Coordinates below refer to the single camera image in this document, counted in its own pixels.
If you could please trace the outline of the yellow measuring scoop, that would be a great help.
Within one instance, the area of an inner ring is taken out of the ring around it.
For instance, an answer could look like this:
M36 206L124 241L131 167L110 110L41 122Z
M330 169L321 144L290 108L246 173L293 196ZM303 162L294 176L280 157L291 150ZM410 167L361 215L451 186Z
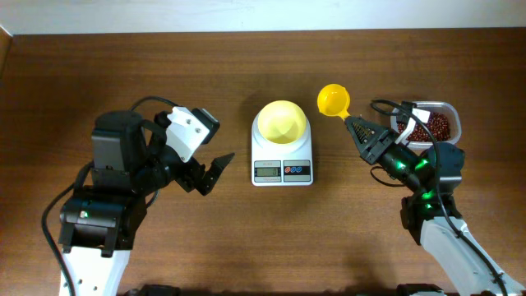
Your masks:
M319 112L327 117L338 117L345 120L350 116L348 112L350 95L339 84L324 86L319 92L316 102Z

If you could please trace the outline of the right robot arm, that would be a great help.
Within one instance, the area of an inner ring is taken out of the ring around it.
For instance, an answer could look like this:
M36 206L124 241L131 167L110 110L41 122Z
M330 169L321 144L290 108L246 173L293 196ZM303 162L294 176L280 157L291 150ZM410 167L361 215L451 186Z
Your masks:
M421 154L398 143L398 134L363 118L344 120L360 157L384 169L411 191L401 201L400 218L417 245L438 262L461 295L523 295L525 287L503 271L469 232L456 208L462 150L450 144Z

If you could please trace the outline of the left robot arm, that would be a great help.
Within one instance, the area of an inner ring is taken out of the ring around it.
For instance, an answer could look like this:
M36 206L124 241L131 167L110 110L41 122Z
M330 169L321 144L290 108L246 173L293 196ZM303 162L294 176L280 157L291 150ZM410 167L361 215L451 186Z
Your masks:
M115 295L152 197L170 183L209 194L232 154L209 166L193 156L219 130L205 109L175 107L150 121L133 110L100 115L93 159L60 211L62 295Z

